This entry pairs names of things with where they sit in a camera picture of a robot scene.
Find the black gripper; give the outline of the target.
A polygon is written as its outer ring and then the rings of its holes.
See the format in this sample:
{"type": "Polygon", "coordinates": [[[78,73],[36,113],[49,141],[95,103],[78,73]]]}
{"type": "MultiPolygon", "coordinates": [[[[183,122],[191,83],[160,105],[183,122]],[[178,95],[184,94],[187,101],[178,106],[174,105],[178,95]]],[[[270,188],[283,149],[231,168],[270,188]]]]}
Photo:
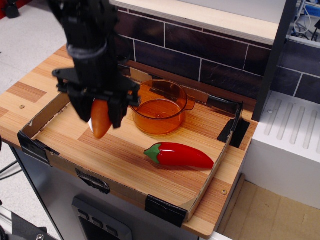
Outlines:
{"type": "Polygon", "coordinates": [[[117,55],[107,46],[84,49],[71,44],[66,47],[74,67],[55,69],[58,90],[69,95],[78,116],[91,119],[94,99],[108,101],[108,115],[114,129],[121,127],[128,105],[138,106],[140,86],[123,76],[118,69],[117,55]]]}

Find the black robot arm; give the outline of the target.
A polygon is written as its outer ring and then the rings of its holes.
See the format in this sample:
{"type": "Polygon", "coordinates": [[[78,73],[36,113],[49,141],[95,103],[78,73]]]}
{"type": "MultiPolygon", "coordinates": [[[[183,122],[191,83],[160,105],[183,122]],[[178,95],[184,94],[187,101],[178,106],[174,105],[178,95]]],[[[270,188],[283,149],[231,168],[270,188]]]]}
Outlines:
{"type": "Polygon", "coordinates": [[[109,119],[121,127],[128,106],[139,106],[140,86],[119,71],[115,26],[117,7],[108,0],[49,0],[48,6],[66,36],[73,68],[52,72],[58,91],[66,93],[79,117],[92,120],[94,100],[108,104],[109,119]]]}

